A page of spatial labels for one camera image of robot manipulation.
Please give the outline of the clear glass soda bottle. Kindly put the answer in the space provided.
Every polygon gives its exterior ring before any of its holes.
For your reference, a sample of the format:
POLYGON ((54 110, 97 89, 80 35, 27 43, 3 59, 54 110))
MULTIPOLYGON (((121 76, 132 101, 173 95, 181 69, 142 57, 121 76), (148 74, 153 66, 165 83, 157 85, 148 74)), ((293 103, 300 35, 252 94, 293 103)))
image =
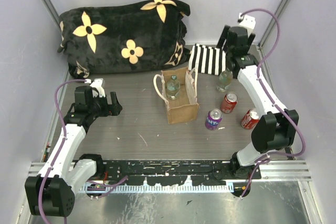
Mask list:
POLYGON ((180 82, 176 75, 172 75, 166 85, 166 96, 170 100, 176 100, 179 96, 180 82))
POLYGON ((217 82, 217 90, 219 92, 226 92, 231 84, 233 80, 233 72, 226 68, 220 75, 218 78, 218 82, 217 82))

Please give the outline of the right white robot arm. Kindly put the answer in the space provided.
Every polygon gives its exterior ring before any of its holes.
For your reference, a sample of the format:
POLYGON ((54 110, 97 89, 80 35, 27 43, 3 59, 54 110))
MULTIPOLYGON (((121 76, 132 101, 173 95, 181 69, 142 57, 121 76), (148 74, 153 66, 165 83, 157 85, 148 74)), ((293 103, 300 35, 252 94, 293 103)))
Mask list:
POLYGON ((259 115, 250 143, 230 159, 230 173, 237 179, 245 177, 268 154, 290 147, 299 121, 297 111, 288 110, 276 98, 258 67, 258 60, 249 53, 254 37, 245 27, 226 25, 217 43, 225 52, 226 66, 244 86, 259 115))

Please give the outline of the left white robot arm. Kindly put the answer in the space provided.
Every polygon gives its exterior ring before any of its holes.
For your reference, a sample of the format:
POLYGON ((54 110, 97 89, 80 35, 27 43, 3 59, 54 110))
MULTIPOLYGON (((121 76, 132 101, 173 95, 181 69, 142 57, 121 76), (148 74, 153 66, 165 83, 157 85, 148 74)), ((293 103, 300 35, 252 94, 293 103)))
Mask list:
POLYGON ((37 175, 28 176, 25 192, 33 216, 68 217, 73 210, 75 195, 89 180, 99 180, 105 174, 101 155, 85 154, 70 167, 89 127, 100 117, 117 116, 122 110, 115 92, 109 104, 104 80, 86 79, 75 89, 75 101, 61 117, 61 133, 49 159, 37 175))

